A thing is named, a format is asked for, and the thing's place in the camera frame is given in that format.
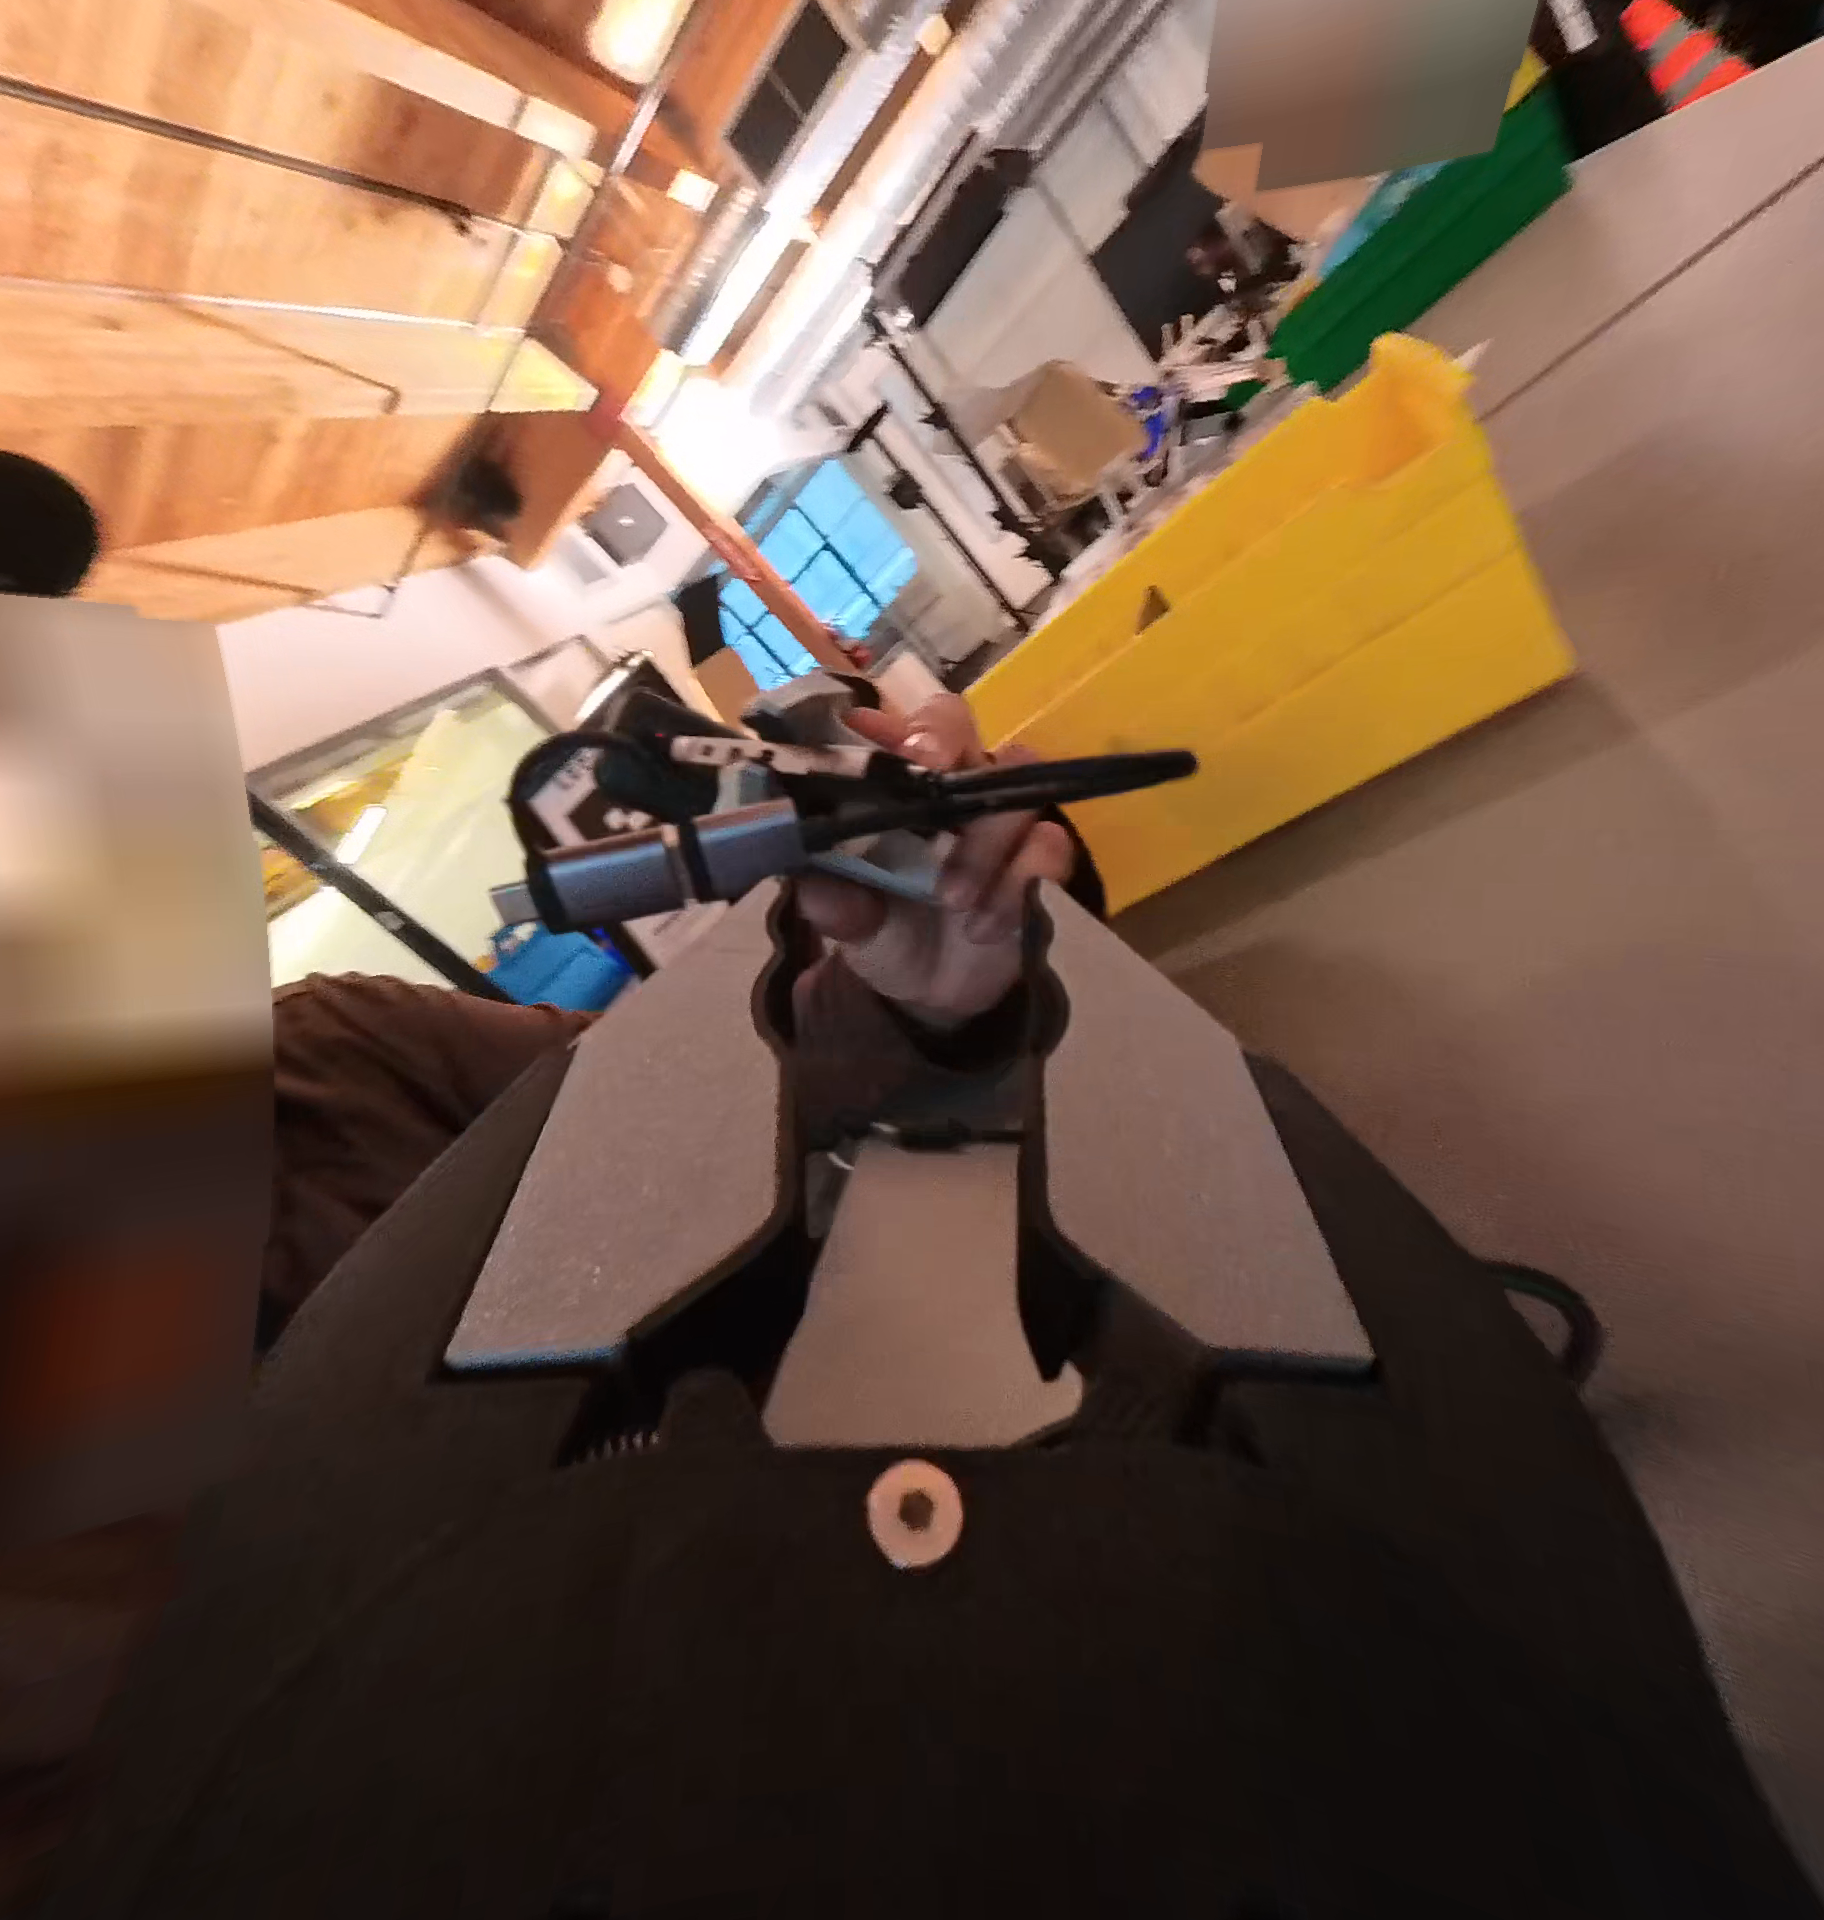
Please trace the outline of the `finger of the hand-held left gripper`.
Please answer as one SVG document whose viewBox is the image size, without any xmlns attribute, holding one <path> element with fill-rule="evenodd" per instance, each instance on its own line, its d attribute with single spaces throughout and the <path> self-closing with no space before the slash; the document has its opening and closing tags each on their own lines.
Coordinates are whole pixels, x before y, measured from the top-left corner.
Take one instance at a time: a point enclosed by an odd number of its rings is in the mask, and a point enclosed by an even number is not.
<svg viewBox="0 0 1824 1920">
<path fill-rule="evenodd" d="M 846 845 L 868 837 L 909 831 L 958 834 L 975 822 L 1015 813 L 1051 813 L 1189 780 L 1198 756 L 1189 750 L 1148 750 L 932 771 L 874 756 L 854 795 L 829 810 L 801 810 L 804 845 Z"/>
<path fill-rule="evenodd" d="M 885 859 L 877 857 L 877 854 L 877 850 L 834 850 L 817 854 L 811 856 L 811 874 L 855 886 L 883 900 L 918 906 L 938 904 L 938 881 L 943 871 L 943 854 L 935 856 L 925 850 L 885 850 Z"/>
</svg>

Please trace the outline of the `cardboard box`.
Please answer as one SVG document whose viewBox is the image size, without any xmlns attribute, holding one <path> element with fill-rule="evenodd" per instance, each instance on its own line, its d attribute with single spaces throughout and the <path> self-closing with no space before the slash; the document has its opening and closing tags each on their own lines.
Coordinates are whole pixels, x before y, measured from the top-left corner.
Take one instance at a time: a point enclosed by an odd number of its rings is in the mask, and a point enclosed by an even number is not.
<svg viewBox="0 0 1824 1920">
<path fill-rule="evenodd" d="M 995 414 L 1007 475 L 1048 515 L 1083 509 L 1124 481 L 1149 440 L 1129 404 L 1066 361 L 1007 381 Z"/>
</svg>

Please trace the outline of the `green plastic bin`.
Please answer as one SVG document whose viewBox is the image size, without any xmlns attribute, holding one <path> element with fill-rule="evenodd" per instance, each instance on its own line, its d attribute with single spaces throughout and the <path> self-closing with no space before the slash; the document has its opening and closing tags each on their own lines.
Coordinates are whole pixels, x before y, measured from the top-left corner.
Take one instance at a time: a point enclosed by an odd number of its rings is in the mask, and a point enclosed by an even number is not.
<svg viewBox="0 0 1824 1920">
<path fill-rule="evenodd" d="M 1385 181 L 1277 324 L 1271 356 L 1294 386 L 1332 393 L 1568 191 L 1568 135 L 1543 84 L 1504 112 L 1486 155 Z"/>
</svg>

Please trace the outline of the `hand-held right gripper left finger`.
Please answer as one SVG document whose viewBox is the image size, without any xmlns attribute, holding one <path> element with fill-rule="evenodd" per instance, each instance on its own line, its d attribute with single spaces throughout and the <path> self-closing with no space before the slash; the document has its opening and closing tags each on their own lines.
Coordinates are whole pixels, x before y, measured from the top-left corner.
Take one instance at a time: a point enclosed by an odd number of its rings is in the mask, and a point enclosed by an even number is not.
<svg viewBox="0 0 1824 1920">
<path fill-rule="evenodd" d="M 707 1295 L 800 1195 L 790 887 L 765 881 L 580 1039 L 447 1349 L 581 1369 Z"/>
</svg>

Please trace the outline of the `glass-fronted cabinet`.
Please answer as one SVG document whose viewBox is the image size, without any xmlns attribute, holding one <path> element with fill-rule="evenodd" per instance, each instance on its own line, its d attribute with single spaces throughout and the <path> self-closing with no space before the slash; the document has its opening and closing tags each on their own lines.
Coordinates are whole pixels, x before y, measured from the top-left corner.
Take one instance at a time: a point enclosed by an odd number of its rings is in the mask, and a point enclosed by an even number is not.
<svg viewBox="0 0 1824 1920">
<path fill-rule="evenodd" d="M 492 889 L 523 874 L 515 766 L 633 677 L 654 677 L 642 657 L 570 640 L 254 771 L 271 982 L 358 974 L 506 996 L 486 966 L 505 926 Z"/>
</svg>

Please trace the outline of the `blue-lit window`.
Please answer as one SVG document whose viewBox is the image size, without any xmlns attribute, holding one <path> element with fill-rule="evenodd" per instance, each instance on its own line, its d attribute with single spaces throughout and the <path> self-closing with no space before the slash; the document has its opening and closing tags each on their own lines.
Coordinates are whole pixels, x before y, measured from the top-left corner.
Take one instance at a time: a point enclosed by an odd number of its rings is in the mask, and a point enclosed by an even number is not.
<svg viewBox="0 0 1824 1920">
<path fill-rule="evenodd" d="M 918 558 L 842 459 L 790 467 L 742 517 L 746 535 L 804 607 L 846 650 L 874 661 L 898 641 L 894 607 Z M 817 661 L 750 586 L 721 574 L 722 637 L 757 690 L 808 676 Z"/>
</svg>

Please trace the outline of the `blue box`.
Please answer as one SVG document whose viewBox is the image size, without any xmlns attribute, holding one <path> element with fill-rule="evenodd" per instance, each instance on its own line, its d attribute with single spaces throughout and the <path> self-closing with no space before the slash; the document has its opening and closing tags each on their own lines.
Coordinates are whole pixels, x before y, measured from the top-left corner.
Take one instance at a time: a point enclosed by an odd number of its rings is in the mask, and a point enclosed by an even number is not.
<svg viewBox="0 0 1824 1920">
<path fill-rule="evenodd" d="M 540 924 L 494 933 L 486 975 L 516 1006 L 555 1006 L 600 1015 L 637 980 L 604 942 L 585 933 L 553 933 Z"/>
</svg>

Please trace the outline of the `person's left hand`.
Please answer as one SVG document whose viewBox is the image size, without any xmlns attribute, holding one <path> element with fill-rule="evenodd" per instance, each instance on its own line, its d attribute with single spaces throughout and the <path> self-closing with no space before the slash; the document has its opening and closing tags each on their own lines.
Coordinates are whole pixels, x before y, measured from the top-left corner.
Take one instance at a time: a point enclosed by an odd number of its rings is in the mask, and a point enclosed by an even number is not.
<svg viewBox="0 0 1824 1920">
<path fill-rule="evenodd" d="M 1021 982 L 1025 904 L 1036 884 L 1066 887 L 1077 837 L 1038 813 L 957 830 L 928 900 L 898 900 L 811 872 L 796 881 L 804 924 L 860 987 L 928 1031 L 986 1017 Z"/>
</svg>

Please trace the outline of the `orange striped cone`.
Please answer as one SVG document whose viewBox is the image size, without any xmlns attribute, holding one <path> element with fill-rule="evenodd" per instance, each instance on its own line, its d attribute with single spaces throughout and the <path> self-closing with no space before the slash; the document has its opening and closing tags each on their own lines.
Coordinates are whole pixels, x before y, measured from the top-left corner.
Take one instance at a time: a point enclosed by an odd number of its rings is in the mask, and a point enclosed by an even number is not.
<svg viewBox="0 0 1824 1920">
<path fill-rule="evenodd" d="M 1756 71 L 1667 3 L 1624 3 L 1618 24 L 1667 115 L 1710 100 Z"/>
</svg>

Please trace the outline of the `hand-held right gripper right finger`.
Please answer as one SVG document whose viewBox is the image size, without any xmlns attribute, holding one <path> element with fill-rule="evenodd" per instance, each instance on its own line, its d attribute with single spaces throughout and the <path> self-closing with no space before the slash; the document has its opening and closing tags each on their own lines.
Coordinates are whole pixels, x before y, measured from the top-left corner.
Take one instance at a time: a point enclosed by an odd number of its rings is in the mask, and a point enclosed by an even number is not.
<svg viewBox="0 0 1824 1920">
<path fill-rule="evenodd" d="M 1235 1036 L 1045 886 L 1021 1243 L 1039 1287 L 1122 1285 L 1263 1375 L 1365 1381 L 1377 1350 Z"/>
</svg>

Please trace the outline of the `yellow plastic bin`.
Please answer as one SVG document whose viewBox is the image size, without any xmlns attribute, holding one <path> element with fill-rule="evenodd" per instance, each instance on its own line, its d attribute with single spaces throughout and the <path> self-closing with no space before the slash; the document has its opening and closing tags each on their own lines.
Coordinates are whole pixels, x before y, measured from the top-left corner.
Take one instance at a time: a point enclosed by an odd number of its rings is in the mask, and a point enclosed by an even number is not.
<svg viewBox="0 0 1824 1920">
<path fill-rule="evenodd" d="M 971 686 L 993 748 L 1196 756 L 1067 805 L 1112 909 L 1573 676 L 1471 385 L 1382 337 Z"/>
</svg>

